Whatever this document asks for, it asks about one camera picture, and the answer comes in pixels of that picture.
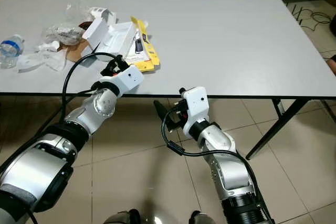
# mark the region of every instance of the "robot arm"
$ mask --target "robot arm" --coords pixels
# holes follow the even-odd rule
[[[93,85],[96,91],[80,108],[47,127],[0,171],[0,224],[25,223],[28,212],[53,207],[67,186],[79,151],[113,115],[117,98],[143,81],[134,65],[118,72],[106,68],[102,74]]]
[[[210,166],[211,177],[215,183],[227,222],[234,224],[271,224],[273,220],[270,219],[266,206],[264,207],[269,220],[265,220],[261,213],[264,201],[256,180],[254,182],[247,169],[249,165],[243,162],[243,158],[236,151],[234,139],[227,133],[222,132],[216,123],[209,123],[208,121],[209,105],[205,88],[196,87],[190,90],[182,88],[180,94],[182,100],[175,103],[175,107],[171,110],[177,111],[181,119],[178,123],[174,123],[170,118],[167,118],[171,111],[168,112],[158,101],[155,101],[154,105],[163,122],[167,121],[168,130],[171,131],[180,126],[186,136],[197,141],[202,153],[209,152],[208,155],[203,156]],[[177,147],[174,142],[167,142],[167,146],[180,155],[197,156],[186,153],[180,146]],[[205,222],[204,214],[197,213],[192,215],[190,223],[214,222]]]

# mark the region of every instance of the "white table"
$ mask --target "white table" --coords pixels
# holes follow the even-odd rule
[[[18,33],[29,52],[42,29],[62,21],[67,4],[79,1],[0,0],[0,39]],[[335,76],[281,0],[84,2],[117,12],[119,22],[129,21],[130,15],[149,22],[161,67],[147,73],[129,95],[173,97],[180,87],[204,86],[217,98],[298,99],[280,117],[280,128],[308,100],[336,98]],[[80,66],[68,92],[88,89],[105,65]],[[1,70],[0,92],[59,94],[70,67],[67,63],[62,73],[44,67],[20,74]]]

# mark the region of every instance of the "plastic water bottle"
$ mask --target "plastic water bottle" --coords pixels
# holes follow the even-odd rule
[[[0,64],[1,68],[13,68],[16,66],[18,56],[23,51],[24,40],[20,35],[13,35],[0,44]]]

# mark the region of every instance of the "black ribbed cylinder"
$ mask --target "black ribbed cylinder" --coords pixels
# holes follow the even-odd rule
[[[222,201],[228,224],[257,224],[264,221],[254,194],[244,194]]]

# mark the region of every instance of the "black table leg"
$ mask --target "black table leg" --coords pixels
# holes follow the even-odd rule
[[[285,111],[285,113],[279,117],[277,122],[269,129],[269,131],[260,139],[260,141],[252,148],[252,150],[246,155],[246,159],[250,160],[257,152],[263,148],[271,138],[277,134],[277,132],[309,101],[309,99],[297,99],[295,102]]]

